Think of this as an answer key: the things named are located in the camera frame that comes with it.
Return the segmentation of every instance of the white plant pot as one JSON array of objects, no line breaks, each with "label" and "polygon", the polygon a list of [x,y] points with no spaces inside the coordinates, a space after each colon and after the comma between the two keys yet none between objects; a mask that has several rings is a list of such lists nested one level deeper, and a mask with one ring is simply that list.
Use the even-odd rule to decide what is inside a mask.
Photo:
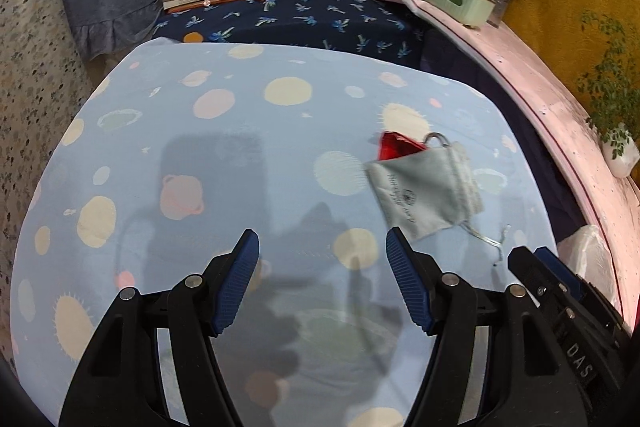
[{"label": "white plant pot", "polygon": [[630,138],[625,145],[622,156],[613,159],[613,147],[609,143],[602,143],[602,155],[611,174],[616,178],[626,178],[640,160],[638,146]]}]

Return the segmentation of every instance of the pink cloth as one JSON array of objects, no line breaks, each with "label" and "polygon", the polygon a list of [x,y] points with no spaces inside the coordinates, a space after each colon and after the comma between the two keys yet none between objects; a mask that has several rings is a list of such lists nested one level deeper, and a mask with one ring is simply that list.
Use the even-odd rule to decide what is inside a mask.
[{"label": "pink cloth", "polygon": [[587,223],[599,227],[612,255],[618,309],[633,326],[640,294],[640,191],[630,178],[612,176],[595,133],[585,124],[584,108],[505,24],[466,28],[426,1],[389,1],[406,4],[457,45],[470,46],[518,104],[572,188]]}]

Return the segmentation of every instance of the red packet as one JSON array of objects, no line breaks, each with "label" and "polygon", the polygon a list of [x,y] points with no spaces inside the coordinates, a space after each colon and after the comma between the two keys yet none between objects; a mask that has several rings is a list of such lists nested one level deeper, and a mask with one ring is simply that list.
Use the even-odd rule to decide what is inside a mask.
[{"label": "red packet", "polygon": [[424,143],[417,142],[398,132],[385,131],[380,138],[378,160],[392,160],[427,150]]}]

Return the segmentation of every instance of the orange dot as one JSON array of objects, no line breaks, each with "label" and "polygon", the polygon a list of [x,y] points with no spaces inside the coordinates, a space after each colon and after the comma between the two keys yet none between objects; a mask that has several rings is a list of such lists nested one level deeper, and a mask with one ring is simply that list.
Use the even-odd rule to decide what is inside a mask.
[{"label": "orange dot", "polygon": [[204,40],[204,37],[202,35],[200,35],[198,32],[191,32],[191,33],[187,33],[184,38],[182,39],[182,42],[202,42]]},{"label": "orange dot", "polygon": [[136,285],[136,279],[135,277],[133,277],[133,274],[130,271],[118,273],[116,277],[113,278],[113,282],[115,283],[118,290]]}]

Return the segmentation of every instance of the green leaves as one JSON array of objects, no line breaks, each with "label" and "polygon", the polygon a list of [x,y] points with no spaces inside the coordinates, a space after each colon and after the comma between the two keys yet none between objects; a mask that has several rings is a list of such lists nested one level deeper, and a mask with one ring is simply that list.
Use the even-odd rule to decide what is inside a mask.
[{"label": "green leaves", "polygon": [[636,141],[640,137],[640,78],[633,57],[640,52],[640,39],[634,26],[625,29],[607,15],[585,10],[580,22],[582,31],[595,26],[608,37],[602,60],[578,78],[577,89],[591,98],[586,123],[612,146],[615,159],[622,155],[629,138]]}]

